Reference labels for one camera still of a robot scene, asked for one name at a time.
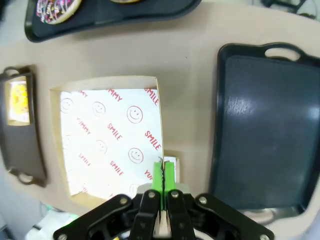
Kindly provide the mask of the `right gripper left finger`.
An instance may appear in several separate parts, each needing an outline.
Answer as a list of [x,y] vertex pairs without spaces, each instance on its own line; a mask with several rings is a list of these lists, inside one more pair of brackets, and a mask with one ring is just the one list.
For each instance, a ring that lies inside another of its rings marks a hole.
[[153,165],[151,184],[134,198],[118,194],[53,233],[55,240],[152,240],[163,209],[163,166]]

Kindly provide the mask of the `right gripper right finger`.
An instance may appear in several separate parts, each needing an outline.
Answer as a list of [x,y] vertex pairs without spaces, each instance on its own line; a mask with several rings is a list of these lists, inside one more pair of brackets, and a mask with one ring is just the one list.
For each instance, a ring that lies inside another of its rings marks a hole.
[[274,233],[209,193],[194,197],[175,181],[172,162],[163,169],[164,207],[173,240],[273,240]]

